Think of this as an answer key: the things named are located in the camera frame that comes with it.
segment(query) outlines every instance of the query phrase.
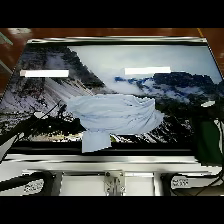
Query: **sky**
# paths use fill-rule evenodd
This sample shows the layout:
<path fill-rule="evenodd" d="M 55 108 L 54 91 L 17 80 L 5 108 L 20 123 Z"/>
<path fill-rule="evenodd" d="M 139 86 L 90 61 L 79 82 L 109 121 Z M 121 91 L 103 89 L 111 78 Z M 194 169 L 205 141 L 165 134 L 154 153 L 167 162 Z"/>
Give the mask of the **sky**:
<path fill-rule="evenodd" d="M 127 76 L 124 68 L 170 67 L 173 72 L 185 71 L 192 75 L 209 75 L 214 83 L 222 79 L 206 46 L 71 46 L 80 60 L 105 84 L 115 76 Z"/>

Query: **white rectangle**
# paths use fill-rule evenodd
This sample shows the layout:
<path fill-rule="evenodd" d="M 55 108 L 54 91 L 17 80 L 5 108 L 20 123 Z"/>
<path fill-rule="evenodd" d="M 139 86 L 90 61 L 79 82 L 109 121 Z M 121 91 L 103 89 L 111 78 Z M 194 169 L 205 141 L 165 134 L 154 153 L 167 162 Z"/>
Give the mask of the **white rectangle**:
<path fill-rule="evenodd" d="M 125 75 L 146 75 L 155 73 L 170 73 L 170 67 L 145 67 L 145 68 L 125 68 Z"/>
<path fill-rule="evenodd" d="M 20 76 L 25 77 L 68 77 L 69 70 L 21 70 Z"/>

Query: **dark green object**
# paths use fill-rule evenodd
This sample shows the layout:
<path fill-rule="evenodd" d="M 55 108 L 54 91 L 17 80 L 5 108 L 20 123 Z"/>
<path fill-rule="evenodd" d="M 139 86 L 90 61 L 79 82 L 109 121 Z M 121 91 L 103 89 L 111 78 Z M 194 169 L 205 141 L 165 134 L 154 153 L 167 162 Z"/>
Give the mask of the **dark green object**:
<path fill-rule="evenodd" d="M 197 117 L 191 122 L 195 132 L 196 159 L 207 165 L 222 165 L 223 155 L 219 148 L 220 131 L 214 120 Z"/>

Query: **screen bezel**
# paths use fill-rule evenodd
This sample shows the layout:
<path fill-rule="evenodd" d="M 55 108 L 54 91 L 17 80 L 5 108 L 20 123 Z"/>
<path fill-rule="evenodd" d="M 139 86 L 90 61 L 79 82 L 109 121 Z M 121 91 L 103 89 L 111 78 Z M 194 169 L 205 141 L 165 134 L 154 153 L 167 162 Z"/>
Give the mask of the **screen bezel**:
<path fill-rule="evenodd" d="M 78 37 L 78 38 L 47 38 L 47 39 L 31 39 L 28 40 L 26 46 L 32 47 L 48 47 L 48 46 L 87 46 L 87 45 L 185 45 L 185 46 L 207 46 L 217 69 L 223 79 L 221 70 L 212 53 L 212 50 L 206 38 L 198 37 Z M 21 153 L 31 155 L 80 155 L 81 142 L 16 142 L 8 153 Z M 138 144 L 138 143 L 112 143 L 112 148 L 103 149 L 93 153 L 85 153 L 85 155 L 161 155 L 161 156 L 189 156 L 194 155 L 194 145 L 186 144 Z"/>

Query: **metal bracket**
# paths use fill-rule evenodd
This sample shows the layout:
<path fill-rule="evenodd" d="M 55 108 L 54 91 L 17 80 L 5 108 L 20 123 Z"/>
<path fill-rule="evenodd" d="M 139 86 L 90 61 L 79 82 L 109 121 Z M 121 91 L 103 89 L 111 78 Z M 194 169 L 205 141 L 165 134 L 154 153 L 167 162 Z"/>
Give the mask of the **metal bracket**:
<path fill-rule="evenodd" d="M 106 171 L 104 187 L 107 196 L 124 196 L 125 172 L 122 170 Z"/>

